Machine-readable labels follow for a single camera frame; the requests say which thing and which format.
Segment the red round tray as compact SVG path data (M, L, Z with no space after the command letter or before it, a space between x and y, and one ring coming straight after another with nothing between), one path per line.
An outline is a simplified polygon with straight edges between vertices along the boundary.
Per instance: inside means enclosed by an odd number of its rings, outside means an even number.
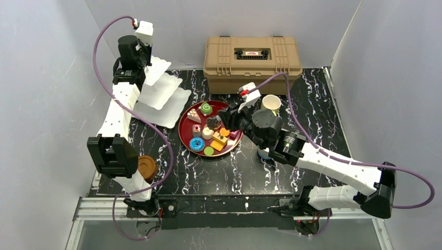
M228 107L220 101L204 101L191 106L180 119L178 131L187 149L200 156L218 157L232 151L240 142L243 133L225 128L222 122L211 129L207 119Z

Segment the white three-tier dessert stand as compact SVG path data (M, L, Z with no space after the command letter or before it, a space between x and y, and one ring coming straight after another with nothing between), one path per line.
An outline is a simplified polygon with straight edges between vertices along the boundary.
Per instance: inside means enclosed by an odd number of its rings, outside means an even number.
M152 124L172 129L191 91L180 87L183 79L167 73L170 62L152 56L151 63L145 68L145 81L133 111Z

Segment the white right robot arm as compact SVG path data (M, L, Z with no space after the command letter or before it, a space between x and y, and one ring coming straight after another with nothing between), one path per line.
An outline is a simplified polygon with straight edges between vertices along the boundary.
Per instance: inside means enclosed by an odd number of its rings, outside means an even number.
M337 155L307 142L305 136L285 130L281 118L269 110L252 111L243 104L230 104L217 112L217 119L230 131L241 131L258 148L281 164L313 170L342 183L343 186L304 186L280 208L281 213L299 214L329 208L361 209L381 218L391 217L396 189L396 171L384 163L362 167L359 162L337 160Z

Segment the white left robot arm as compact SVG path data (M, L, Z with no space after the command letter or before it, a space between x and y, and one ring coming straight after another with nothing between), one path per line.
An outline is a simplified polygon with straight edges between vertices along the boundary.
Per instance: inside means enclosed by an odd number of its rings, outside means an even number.
M132 201L146 202L152 191L138 170L139 156L128 142L128 135L131 111L141 93L150 51L134 35L120 37L118 50L111 102L97 135L88 138L87 148L98 173L119 183Z

